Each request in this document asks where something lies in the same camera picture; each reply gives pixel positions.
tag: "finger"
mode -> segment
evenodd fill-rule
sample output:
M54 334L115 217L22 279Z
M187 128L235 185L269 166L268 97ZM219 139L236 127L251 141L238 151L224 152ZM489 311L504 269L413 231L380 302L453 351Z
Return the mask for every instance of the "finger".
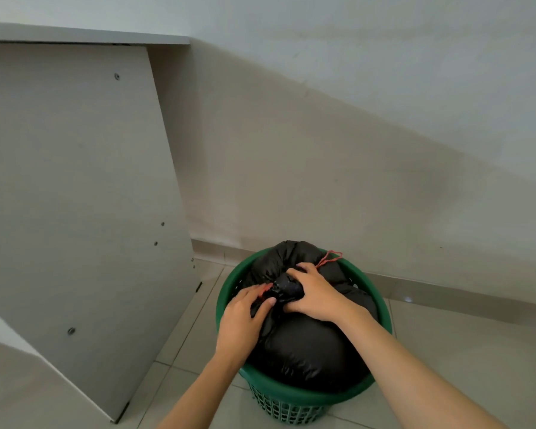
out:
M254 303L254 300L258 298L260 295L264 293L266 288L268 287L267 284L260 284L255 287L255 290L251 290L248 294L246 294L242 301L245 302L247 305L252 305Z
M246 295L248 295L250 292L252 292L254 289L257 289L257 288L258 288L258 285L255 284L254 286L249 286L247 288L240 289L240 292L236 294L236 296L233 298L233 301L236 303L244 299Z
M256 312L253 322L262 325L264 319L266 319L266 316L268 316L268 312L274 306L274 304L276 304L276 298L274 297L268 298L266 301L264 301Z
M294 312L299 312L300 311L300 308L298 307L298 303L300 301L293 301L291 303L288 303L284 306L284 311L286 313L294 313Z
M302 281L302 277L307 275L305 272L298 271L297 269L290 268L286 271L286 274L288 274L290 277L295 278L298 281Z
M301 262L297 266L303 268L308 274L319 274L313 263Z

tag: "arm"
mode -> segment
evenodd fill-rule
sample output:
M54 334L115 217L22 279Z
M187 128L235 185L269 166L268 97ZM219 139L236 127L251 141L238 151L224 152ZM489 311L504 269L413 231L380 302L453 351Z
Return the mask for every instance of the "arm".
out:
M408 352L366 309L337 292L313 264L299 266L307 273L287 273L300 281L305 296L286 310L335 323L356 347L405 429L505 429Z
M254 318L250 306L265 285L241 290L226 307L221 319L212 360L157 429L206 429L230 383L258 341L262 322L275 303L270 298Z

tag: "left hand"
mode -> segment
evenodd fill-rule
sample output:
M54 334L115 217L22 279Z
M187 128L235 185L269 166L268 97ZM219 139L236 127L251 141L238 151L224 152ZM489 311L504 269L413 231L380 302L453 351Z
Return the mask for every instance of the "left hand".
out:
M261 284L242 289L226 306L216 340L215 357L227 359L239 370L258 342L260 328L276 298L262 303L254 318L250 306L269 285Z

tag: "forearm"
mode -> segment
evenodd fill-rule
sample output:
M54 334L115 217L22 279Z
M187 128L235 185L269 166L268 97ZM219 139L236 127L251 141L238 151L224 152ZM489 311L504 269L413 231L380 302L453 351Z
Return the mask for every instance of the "forearm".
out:
M238 363L215 355L157 429L206 429L238 373Z
M367 310L354 303L343 309L334 321L364 359L405 429L505 427L409 353Z

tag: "tile grout line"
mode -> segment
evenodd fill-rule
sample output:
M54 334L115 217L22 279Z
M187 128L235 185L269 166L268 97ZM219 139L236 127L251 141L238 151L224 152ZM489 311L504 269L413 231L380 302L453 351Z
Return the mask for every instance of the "tile grout line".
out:
M159 363L159 364L162 364L163 366L171 367L171 365L170 365L170 364L167 364L167 363L163 363L163 361L157 361L157 360L153 360L153 363Z
M357 426L365 427L365 428L367 428L367 429L376 429L376 428L374 428L374 427L372 427L372 426L366 426L366 425L362 425L361 423L354 422L354 421L352 421L352 420L344 419L344 418L341 418L341 417L336 417L336 416L333 415L333 414L326 414L326 415L328 415L329 417L333 417L333 418L335 418L335 419L338 419L338 420L343 420L344 422L349 422L349 423L353 423L354 425L357 425Z
M214 287L216 286L216 283L218 283L218 279L221 278L221 275L223 273L223 271L225 270L226 266L223 266L222 269L221 269L221 273L218 274L218 277L216 278L216 280L214 281L214 284L213 286L210 288L210 292L208 293L208 295L206 296L206 299L205 299L205 302L202 304L202 306L200 307L200 310L198 311L194 321L193 321L193 324L191 324L191 327L188 329L188 333L187 335L185 336L185 338L183 339L183 343L180 344L179 346L179 350L177 351L177 353L175 354L175 357L172 359L172 362L171 362L171 365L168 365L167 363L163 363L161 361L158 361L158 363L161 363L161 364L164 364L165 366L169 366L169 367L172 367L173 363L175 362L175 360L177 359L177 356L179 355L179 352L180 350L183 348L183 346L185 345L185 342L187 340L187 337L188 335L191 333L191 330L193 329L194 325L195 325L195 322L197 321L198 317L200 316L200 313L202 312L202 310L204 309L205 307L205 304L206 302L208 301L208 298L210 297L210 294L213 293L213 289Z
M218 274L218 277L216 278L216 280L214 281L213 286L212 286L211 289L210 289L210 293L212 293L214 287L216 286L216 283L218 282L218 279L221 278L222 272L225 270L225 267L226 267L226 266L223 266L223 267L222 267L220 273ZM197 318L200 316L200 312L202 311L203 307L205 306L205 304L206 304L206 302L207 302L207 300L208 300L208 297L210 297L210 293L207 295L206 300L205 300L205 303L202 305L202 307L200 307L200 310L199 310L197 316L195 317L195 320L193 321L193 324L191 325L190 330L188 331L189 333L191 332L191 329L193 329L193 326L194 326L195 322L197 321ZM179 350L178 350L177 353L175 354L175 358L173 358L173 360L172 360L173 363L175 362L175 360L176 360L176 358L177 358L177 355L178 355L178 353L180 352L180 349L181 349L181 348L183 347L183 345L185 344L185 340L187 339L187 337L188 337L188 334L185 336L185 339L183 340L183 343L180 345ZM159 382L159 386L158 386L157 389L155 390L155 394L152 396L149 405L147 406L147 408L146 408L145 411L143 412L143 417L141 417L141 419L140 419L140 421L139 421L139 424L137 425L137 428L136 428L136 429L139 429L139 426L141 426L141 423L143 422L143 419L145 418L145 415L147 414L147 411L149 411L149 408L151 408L151 405L153 404L153 401L155 400L155 397L157 396L157 393L158 393L159 390L161 389L161 386L163 385L163 382L164 382L165 378L167 377L167 375L169 374L169 372L170 372L171 369L173 368L173 365L172 365L172 364L171 364L171 365L168 365L168 364L166 364L166 363L162 363L161 361L156 361L156 360L155 360L155 362L156 362L156 363L159 363L159 364L163 364L163 366L167 366L168 369L167 369L167 371L165 372L163 379L161 379L161 382Z
M200 376L200 374L198 374L198 373L196 373L196 372L193 372L193 371L191 371L191 370L187 370L187 369L183 369L183 368L181 368L181 367L173 367L173 366L172 366L172 368L174 368L174 369L176 369L176 370L180 370L180 371L185 372L185 373L188 373L188 374L191 374L191 375L197 375L197 376ZM236 386L236 385L234 385L233 383L231 383L231 384L229 385L229 387L240 388L241 390L248 391L248 392L252 393L252 390L250 390L250 389L248 389L248 388L241 387L241 386ZM354 422L353 420L344 419L344 418L342 418L342 417L337 417L337 416L335 416L335 415L333 415L333 414L326 413L326 415L327 415L328 417L332 417L332 418L335 418L335 419L338 419L338 420L343 420L344 422L353 423L354 425L361 426L361 427L365 427L365 428L367 428L367 429L376 429L376 428L374 428L374 427L372 427L372 426L362 425L361 423Z
M181 370L181 371L186 372L186 373L188 373L188 374L192 374L192 375L200 376L200 374L197 374L196 372L193 372L192 370L183 369L182 367L171 366L171 368L174 368L174 369L177 369L177 370ZM248 389L248 388L241 387L241 386L236 386L236 385L233 384L233 383L230 383L229 387L240 388L241 390L244 390L244 391L250 391L250 392L252 393L252 390L250 390L250 389Z
M165 378L167 377L167 375L169 374L170 371L171 371L171 366L169 366L167 371L164 373L163 379L161 379L161 382L159 382L159 386L155 389L155 393L151 397L151 401L149 402L149 405L147 405L147 408L145 408L145 410L143 411L143 417L141 417L141 419L139 420L139 424L137 425L136 429L139 429L139 427L141 426L141 423L143 423L143 419L147 415L147 411L149 411L149 408L151 408L151 405L153 405L153 401L155 400L155 397L157 397L157 393L161 389L161 386L163 385L163 382L164 382Z

